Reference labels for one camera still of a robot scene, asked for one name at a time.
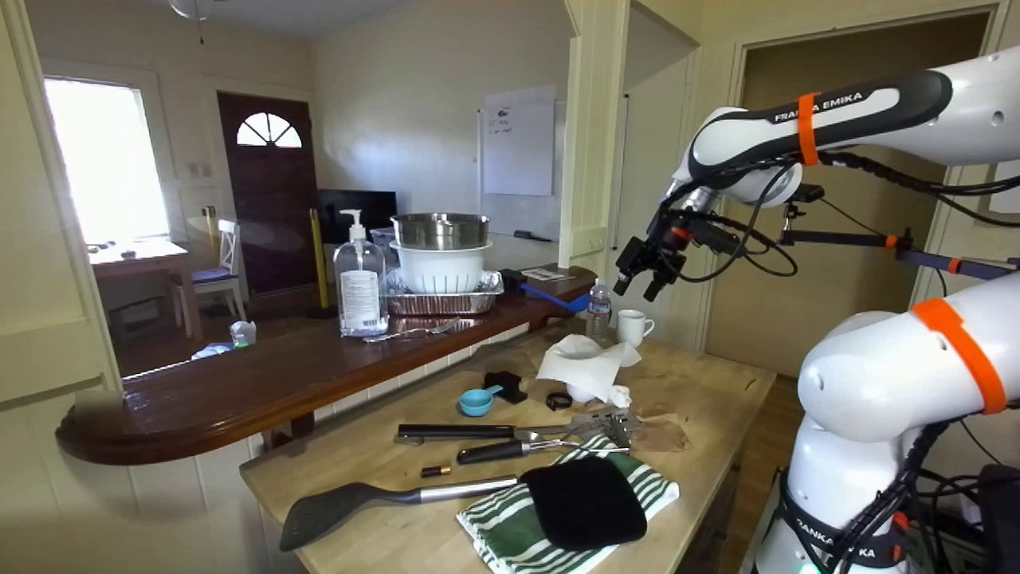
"white cup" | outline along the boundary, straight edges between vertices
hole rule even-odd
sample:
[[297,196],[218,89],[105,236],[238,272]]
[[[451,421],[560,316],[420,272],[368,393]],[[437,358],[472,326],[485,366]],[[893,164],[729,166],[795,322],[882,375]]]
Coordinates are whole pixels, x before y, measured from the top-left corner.
[[640,310],[617,313],[617,338],[628,347],[638,347],[653,330],[658,330],[658,318],[645,316]]

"wooden countertop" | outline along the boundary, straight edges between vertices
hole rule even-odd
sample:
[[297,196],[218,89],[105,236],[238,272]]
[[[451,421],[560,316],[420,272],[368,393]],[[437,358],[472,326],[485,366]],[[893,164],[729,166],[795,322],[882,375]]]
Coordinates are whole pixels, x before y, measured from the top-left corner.
[[[591,281],[591,272],[569,272],[542,291],[571,299]],[[59,440],[91,461],[137,467],[198,456],[253,435],[299,436],[317,428],[317,409],[451,366],[483,341],[535,330],[547,316],[557,316],[552,303],[507,292],[474,330],[383,346],[341,338],[323,322],[247,351],[128,375],[126,403],[69,409]]]
[[[525,458],[457,467],[464,444],[394,444],[400,423],[444,423],[467,421],[457,416],[457,397],[478,385],[488,370],[515,370],[522,375],[528,399],[519,404],[499,403],[485,423],[560,423],[569,410],[547,410],[547,389],[557,382],[535,382],[542,354],[563,332],[544,330],[507,346],[488,347],[472,362],[435,373],[419,385],[385,397],[383,403],[353,409],[313,436],[288,444],[249,467],[244,478],[266,503],[274,522],[285,522],[290,503],[303,494],[329,490],[348,483],[369,483],[379,489],[457,484],[499,474],[519,474],[532,467],[547,467],[560,453],[532,453]],[[742,449],[742,440],[763,409],[775,373],[689,358],[665,346],[645,346],[645,362],[622,370],[622,382],[636,397],[636,456],[679,483],[672,500],[652,534],[613,553],[600,571],[677,571],[693,546],[728,470]],[[419,478],[425,467],[451,461],[448,478]],[[303,546],[297,556],[311,571],[485,571],[470,537],[457,522],[457,509],[472,500],[435,500],[419,507],[365,507],[341,528]]]

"paper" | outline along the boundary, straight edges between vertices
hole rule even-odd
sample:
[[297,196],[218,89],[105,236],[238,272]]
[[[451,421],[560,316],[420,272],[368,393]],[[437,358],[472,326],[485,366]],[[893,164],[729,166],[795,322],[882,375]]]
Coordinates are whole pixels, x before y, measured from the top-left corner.
[[535,381],[557,381],[569,385],[575,403],[610,403],[617,409],[631,404],[631,389],[617,385],[620,366],[638,365],[640,354],[636,347],[617,346],[600,347],[594,338],[569,335],[552,346],[542,358]]

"spatula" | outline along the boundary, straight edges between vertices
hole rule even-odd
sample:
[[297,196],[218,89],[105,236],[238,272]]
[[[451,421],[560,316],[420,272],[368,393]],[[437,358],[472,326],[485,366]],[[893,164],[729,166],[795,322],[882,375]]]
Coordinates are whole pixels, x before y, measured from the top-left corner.
[[414,490],[385,490],[377,484],[352,483],[334,490],[299,499],[288,509],[281,553],[294,553],[294,549],[324,537],[329,528],[341,527],[352,512],[358,512],[365,503],[425,503],[425,500],[500,490],[509,484],[516,484],[516,474],[492,478],[492,483],[414,489]]

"door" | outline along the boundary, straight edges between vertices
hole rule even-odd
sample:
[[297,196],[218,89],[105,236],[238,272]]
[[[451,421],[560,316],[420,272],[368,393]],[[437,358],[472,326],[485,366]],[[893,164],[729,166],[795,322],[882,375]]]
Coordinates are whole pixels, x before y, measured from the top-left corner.
[[[745,110],[795,103],[799,93],[850,87],[869,76],[893,76],[917,68],[941,68],[979,53],[984,17],[917,23],[882,33],[861,33],[781,47],[756,47],[745,60]],[[928,182],[943,179],[943,166],[906,154],[868,149]],[[828,204],[811,204],[795,230],[879,232],[913,230],[924,246],[934,202],[848,168],[808,168],[804,175],[825,189]],[[748,211],[729,204],[728,218],[745,219]],[[781,211],[763,211],[760,230],[781,232]],[[891,251],[859,246],[790,246],[796,278],[768,278],[760,269],[734,266],[714,285],[707,326],[707,354],[760,365],[779,373],[796,373],[804,354],[842,318],[861,310],[901,313],[913,297],[916,269],[899,266]]]
[[219,123],[253,292],[317,285],[317,204],[306,103],[219,93]]

